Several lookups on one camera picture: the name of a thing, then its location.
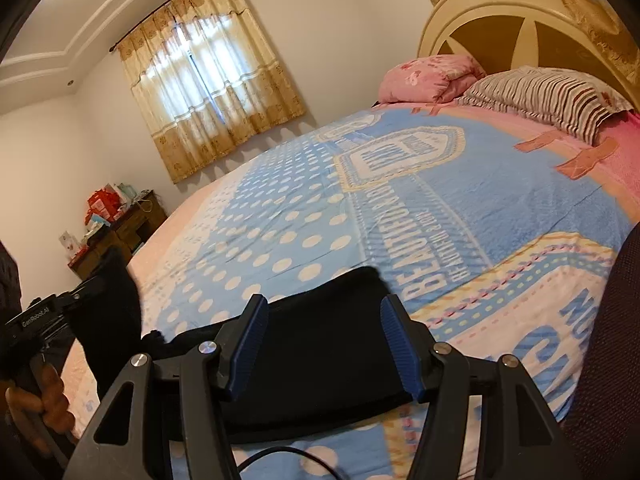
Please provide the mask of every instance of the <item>black towel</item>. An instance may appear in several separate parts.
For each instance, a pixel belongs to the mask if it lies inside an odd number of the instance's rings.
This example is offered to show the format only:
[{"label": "black towel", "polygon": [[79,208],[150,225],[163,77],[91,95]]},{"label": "black towel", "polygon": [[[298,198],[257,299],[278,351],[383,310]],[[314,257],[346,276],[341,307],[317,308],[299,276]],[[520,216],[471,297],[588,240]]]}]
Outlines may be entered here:
[{"label": "black towel", "polygon": [[[182,355],[212,340],[227,322],[189,330],[164,343],[140,341],[140,302],[116,251],[97,271],[107,292],[69,316],[102,398],[136,352]],[[402,390],[380,325],[389,294],[372,267],[361,267],[270,305],[270,319],[244,394],[223,403],[232,443],[297,438],[385,413],[411,400]],[[180,438],[179,401],[169,399],[169,434]]]},{"label": "black towel", "polygon": [[[410,402],[380,325],[380,302],[387,294],[377,270],[361,267],[271,304],[247,390],[223,403],[230,441],[297,438]],[[222,325],[184,332],[148,350],[155,358],[182,355],[214,339]]]}]

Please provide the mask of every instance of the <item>human hand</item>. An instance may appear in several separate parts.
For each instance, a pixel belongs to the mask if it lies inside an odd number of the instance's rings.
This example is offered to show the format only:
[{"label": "human hand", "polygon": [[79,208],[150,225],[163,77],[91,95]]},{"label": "human hand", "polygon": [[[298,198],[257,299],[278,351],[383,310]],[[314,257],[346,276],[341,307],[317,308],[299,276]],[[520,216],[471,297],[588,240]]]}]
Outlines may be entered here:
[{"label": "human hand", "polygon": [[64,394],[65,383],[58,376],[56,369],[49,364],[44,365],[42,369],[42,387],[41,397],[16,386],[9,387],[5,396],[18,430],[42,456],[46,457],[51,455],[51,450],[26,412],[42,413],[44,424],[59,434],[71,431],[76,424],[76,418],[68,410],[69,401]]}]

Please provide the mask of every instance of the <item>curtain rod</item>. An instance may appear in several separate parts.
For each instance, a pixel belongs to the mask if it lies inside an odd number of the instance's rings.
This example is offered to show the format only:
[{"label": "curtain rod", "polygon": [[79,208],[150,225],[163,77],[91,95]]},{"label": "curtain rod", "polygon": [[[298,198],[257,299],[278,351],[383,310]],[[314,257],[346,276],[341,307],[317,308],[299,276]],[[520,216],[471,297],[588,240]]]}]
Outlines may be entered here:
[{"label": "curtain rod", "polygon": [[144,22],[149,16],[151,16],[154,12],[156,12],[156,10],[162,9],[167,3],[169,3],[171,0],[167,0],[165,1],[164,4],[157,6],[154,10],[152,10],[150,13],[148,13],[148,15],[146,15],[144,18],[142,18],[139,22],[136,23],[136,25],[134,25],[133,28],[131,28],[129,30],[129,32],[127,32],[123,37],[121,37],[118,41],[116,41],[116,43],[109,49],[109,52],[113,52],[114,50],[116,50],[116,47],[122,42],[122,40],[124,40],[129,34],[131,34],[134,30],[136,30],[136,28],[142,23]]}]

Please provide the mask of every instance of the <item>ceiling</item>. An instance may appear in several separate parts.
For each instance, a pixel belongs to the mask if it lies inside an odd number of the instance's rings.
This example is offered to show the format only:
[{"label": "ceiling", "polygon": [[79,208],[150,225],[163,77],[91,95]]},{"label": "ceiling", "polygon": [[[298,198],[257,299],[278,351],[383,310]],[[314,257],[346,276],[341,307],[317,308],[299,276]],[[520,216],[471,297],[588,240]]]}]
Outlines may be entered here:
[{"label": "ceiling", "polygon": [[165,1],[42,0],[0,63],[0,114],[75,92],[109,48]]}]

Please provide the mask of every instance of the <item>cream headboard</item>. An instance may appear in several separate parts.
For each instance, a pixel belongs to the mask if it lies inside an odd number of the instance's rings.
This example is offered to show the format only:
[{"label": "cream headboard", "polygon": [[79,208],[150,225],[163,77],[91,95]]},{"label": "cream headboard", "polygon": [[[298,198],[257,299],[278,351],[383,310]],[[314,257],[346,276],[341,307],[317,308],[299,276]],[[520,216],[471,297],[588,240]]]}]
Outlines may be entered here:
[{"label": "cream headboard", "polygon": [[600,55],[561,0],[440,0],[418,50],[433,54],[471,54],[489,74],[523,65],[587,72],[640,109],[640,88]]}]

